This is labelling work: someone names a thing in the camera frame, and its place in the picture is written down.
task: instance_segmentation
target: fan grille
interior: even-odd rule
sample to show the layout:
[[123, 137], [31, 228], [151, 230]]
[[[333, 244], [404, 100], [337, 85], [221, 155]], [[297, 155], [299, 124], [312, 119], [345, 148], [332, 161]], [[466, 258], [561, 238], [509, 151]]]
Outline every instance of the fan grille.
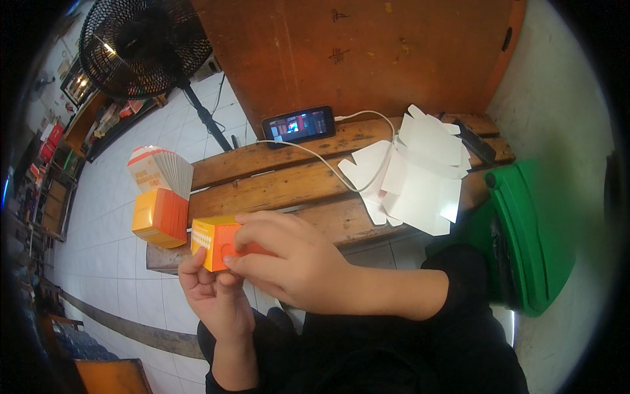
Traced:
[[[167, 15], [169, 23], [155, 26], [157, 44], [179, 57], [179, 75], [152, 56], [123, 59], [116, 39], [125, 24], [138, 21], [147, 10]], [[81, 29], [79, 58], [90, 80], [108, 96], [143, 99], [161, 95], [188, 79], [208, 59], [212, 47], [190, 1], [97, 0]]]

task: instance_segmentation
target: charging cable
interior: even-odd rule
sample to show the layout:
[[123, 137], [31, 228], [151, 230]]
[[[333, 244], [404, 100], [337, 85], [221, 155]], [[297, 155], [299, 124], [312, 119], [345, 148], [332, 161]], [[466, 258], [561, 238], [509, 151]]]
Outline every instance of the charging cable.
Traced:
[[296, 148], [300, 148], [303, 151], [307, 151], [308, 153], [311, 153], [312, 155], [314, 155], [315, 157], [317, 157], [318, 159], [320, 159], [328, 168], [330, 168], [330, 170], [337, 176], [337, 178], [339, 178], [339, 180], [346, 185], [346, 187], [348, 189], [350, 189], [350, 191], [352, 192], [357, 192], [360, 193], [362, 191], [364, 191], [365, 189], [367, 189], [368, 187], [370, 187], [370, 185], [376, 180], [376, 177], [379, 176], [379, 173], [381, 172], [381, 170], [383, 169], [383, 167], [385, 167], [385, 163], [387, 163], [388, 159], [389, 159], [389, 155], [391, 154], [391, 150], [392, 150], [392, 146], [394, 146], [394, 137], [396, 136], [396, 128], [394, 127], [394, 125], [392, 125], [392, 122], [389, 121], [389, 119], [383, 115], [380, 112], [376, 112], [376, 111], [371, 111], [371, 110], [365, 110], [365, 111], [359, 111], [357, 113], [353, 113], [352, 115], [348, 115], [348, 116], [335, 116], [335, 122], [339, 122], [341, 120], [345, 120], [345, 119], [349, 119], [349, 118], [353, 118], [357, 115], [361, 115], [362, 113], [375, 113], [376, 115], [382, 117], [383, 119], [385, 119], [385, 121], [389, 124], [389, 126], [392, 128], [392, 141], [389, 143], [389, 146], [387, 147], [387, 152], [385, 152], [385, 157], [383, 157], [383, 161], [381, 163], [381, 165], [379, 166], [379, 169], [376, 171], [376, 173], [374, 174], [374, 176], [372, 177], [372, 179], [362, 188], [360, 189], [355, 189], [352, 186], [350, 186], [348, 184], [348, 182], [345, 181], [345, 179], [343, 179], [343, 177], [341, 175], [339, 175], [339, 173], [333, 168], [333, 166], [331, 166], [326, 159], [324, 159], [323, 157], [321, 157], [320, 155], [318, 155], [317, 153], [311, 151], [310, 149], [305, 148], [304, 146], [299, 146], [298, 144], [294, 144], [293, 142], [287, 142], [287, 141], [276, 141], [276, 140], [271, 140], [271, 139], [264, 139], [262, 141], [259, 142], [272, 142], [274, 144], [284, 144], [284, 145], [291, 145], [291, 146], [295, 146]]

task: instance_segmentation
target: orange cardboard box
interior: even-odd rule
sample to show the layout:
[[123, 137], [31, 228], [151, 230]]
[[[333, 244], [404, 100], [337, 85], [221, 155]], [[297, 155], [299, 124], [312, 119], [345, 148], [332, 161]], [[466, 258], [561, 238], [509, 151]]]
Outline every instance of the orange cardboard box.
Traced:
[[154, 245], [176, 248], [186, 243], [187, 219], [188, 200], [157, 188], [136, 197], [131, 231]]
[[193, 254], [203, 246], [206, 250], [203, 266], [210, 272], [226, 270], [223, 264], [223, 256], [236, 255], [239, 257], [250, 253], [272, 255], [257, 243], [250, 243], [244, 251], [234, 250], [234, 234], [241, 228], [234, 216], [215, 216], [193, 219], [192, 241], [190, 250]]

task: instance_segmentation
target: electric fan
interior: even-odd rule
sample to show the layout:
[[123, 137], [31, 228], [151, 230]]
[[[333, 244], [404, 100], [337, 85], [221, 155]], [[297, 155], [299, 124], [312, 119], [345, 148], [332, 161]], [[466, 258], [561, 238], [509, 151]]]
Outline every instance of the electric fan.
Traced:
[[81, 67], [106, 95], [137, 100], [179, 87], [224, 151], [232, 149], [190, 87], [212, 47], [188, 0], [96, 0], [79, 38]]

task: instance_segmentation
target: fingernail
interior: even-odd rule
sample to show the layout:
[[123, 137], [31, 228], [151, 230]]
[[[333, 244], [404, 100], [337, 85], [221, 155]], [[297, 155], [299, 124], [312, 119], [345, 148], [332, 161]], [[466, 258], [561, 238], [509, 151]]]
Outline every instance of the fingernail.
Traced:
[[234, 256], [234, 255], [225, 255], [225, 256], [223, 256], [223, 264], [225, 264], [225, 265], [232, 264], [234, 262], [235, 258], [236, 258], [236, 256]]

